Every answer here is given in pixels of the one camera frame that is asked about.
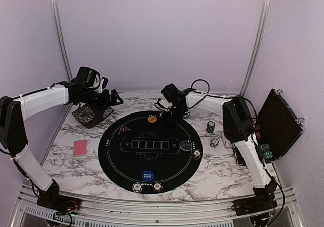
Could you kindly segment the orange big blind button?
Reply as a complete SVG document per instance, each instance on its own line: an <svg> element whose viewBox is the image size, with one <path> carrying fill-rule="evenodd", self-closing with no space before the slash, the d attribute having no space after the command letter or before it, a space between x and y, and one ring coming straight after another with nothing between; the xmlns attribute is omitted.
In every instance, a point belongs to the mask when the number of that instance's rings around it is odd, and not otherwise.
<svg viewBox="0 0 324 227"><path fill-rule="evenodd" d="M155 123L157 121L157 117L156 116L149 116L147 118L149 123Z"/></svg>

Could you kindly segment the black dealer button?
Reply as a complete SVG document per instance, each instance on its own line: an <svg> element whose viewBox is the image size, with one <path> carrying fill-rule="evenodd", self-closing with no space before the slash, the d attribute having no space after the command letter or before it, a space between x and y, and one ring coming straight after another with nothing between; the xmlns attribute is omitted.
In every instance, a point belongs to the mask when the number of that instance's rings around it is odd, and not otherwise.
<svg viewBox="0 0 324 227"><path fill-rule="evenodd" d="M192 142L190 140L183 140L180 142L180 149L189 152L193 149Z"/></svg>

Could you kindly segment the red triangular all-in marker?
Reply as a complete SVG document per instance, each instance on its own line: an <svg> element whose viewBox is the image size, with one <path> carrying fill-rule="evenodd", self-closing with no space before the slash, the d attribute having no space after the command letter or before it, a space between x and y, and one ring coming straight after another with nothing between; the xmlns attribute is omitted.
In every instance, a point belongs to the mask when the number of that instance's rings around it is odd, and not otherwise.
<svg viewBox="0 0 324 227"><path fill-rule="evenodd" d="M121 125L120 129L119 129L119 135L123 134L123 133L128 133L128 132L131 132L132 130L125 126L125 125Z"/></svg>

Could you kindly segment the blue small blind button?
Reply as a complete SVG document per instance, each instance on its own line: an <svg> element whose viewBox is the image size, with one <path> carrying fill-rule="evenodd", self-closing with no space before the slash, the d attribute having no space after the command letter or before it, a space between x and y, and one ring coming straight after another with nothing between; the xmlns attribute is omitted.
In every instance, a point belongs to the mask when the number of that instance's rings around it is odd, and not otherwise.
<svg viewBox="0 0 324 227"><path fill-rule="evenodd" d="M145 182L151 182L154 180L154 173L151 172L151 171L144 171L142 173L142 179L145 181Z"/></svg>

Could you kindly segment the white red chip stack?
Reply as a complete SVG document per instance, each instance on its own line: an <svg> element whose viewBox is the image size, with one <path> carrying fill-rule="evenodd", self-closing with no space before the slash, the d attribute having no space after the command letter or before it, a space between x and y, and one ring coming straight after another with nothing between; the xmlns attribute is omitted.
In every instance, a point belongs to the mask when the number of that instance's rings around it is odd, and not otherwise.
<svg viewBox="0 0 324 227"><path fill-rule="evenodd" d="M162 186L161 183L155 183L155 184L153 185L153 189L154 189L154 191L156 191L156 192L160 192L160 191L163 189L163 186Z"/></svg>

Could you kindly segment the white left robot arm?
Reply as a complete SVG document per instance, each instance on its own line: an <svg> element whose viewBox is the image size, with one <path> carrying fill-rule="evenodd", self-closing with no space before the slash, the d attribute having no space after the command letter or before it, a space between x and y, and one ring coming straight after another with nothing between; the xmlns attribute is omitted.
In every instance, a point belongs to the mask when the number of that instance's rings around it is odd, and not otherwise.
<svg viewBox="0 0 324 227"><path fill-rule="evenodd" d="M44 111L59 106L77 105L76 120L92 128L112 113L112 107L121 105L123 99L116 89L106 88L108 78L89 67L81 67L70 81L21 94L1 98L1 144L12 160L29 180L45 192L44 201L53 209L64 205L64 198L56 191L57 183L47 174L32 153L27 138L26 122Z"/></svg>

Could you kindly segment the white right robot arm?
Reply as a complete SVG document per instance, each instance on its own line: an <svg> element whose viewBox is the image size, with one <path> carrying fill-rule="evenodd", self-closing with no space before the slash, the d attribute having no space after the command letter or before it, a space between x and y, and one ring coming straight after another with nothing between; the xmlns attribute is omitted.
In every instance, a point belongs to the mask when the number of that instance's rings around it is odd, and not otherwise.
<svg viewBox="0 0 324 227"><path fill-rule="evenodd" d="M238 95L211 95L194 88L179 90L173 83L166 85L161 93L171 104L162 113L169 123L184 118L194 107L222 116L224 136L241 153L253 180L256 196L251 199L251 207L256 211L263 210L270 203L270 196L274 195L277 183L270 175L263 153L257 146L253 118L246 104L248 100Z"/></svg>

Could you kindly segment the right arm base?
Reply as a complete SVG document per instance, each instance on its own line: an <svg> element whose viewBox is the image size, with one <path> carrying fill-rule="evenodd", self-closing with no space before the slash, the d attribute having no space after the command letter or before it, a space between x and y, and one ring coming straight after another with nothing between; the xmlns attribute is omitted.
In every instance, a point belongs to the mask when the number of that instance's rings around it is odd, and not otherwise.
<svg viewBox="0 0 324 227"><path fill-rule="evenodd" d="M247 214L254 214L261 211L275 209L277 206L278 203L274 196L266 198L259 195L234 200L231 209L236 212L237 216L243 216Z"/></svg>

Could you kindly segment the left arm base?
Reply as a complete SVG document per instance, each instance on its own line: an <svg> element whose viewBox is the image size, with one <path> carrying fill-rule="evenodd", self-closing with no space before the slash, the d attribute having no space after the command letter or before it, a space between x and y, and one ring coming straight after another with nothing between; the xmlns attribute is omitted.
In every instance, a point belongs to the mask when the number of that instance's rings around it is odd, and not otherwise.
<svg viewBox="0 0 324 227"><path fill-rule="evenodd" d="M40 190L37 204L39 206L56 210L59 214L78 214L80 199L59 194L58 188Z"/></svg>

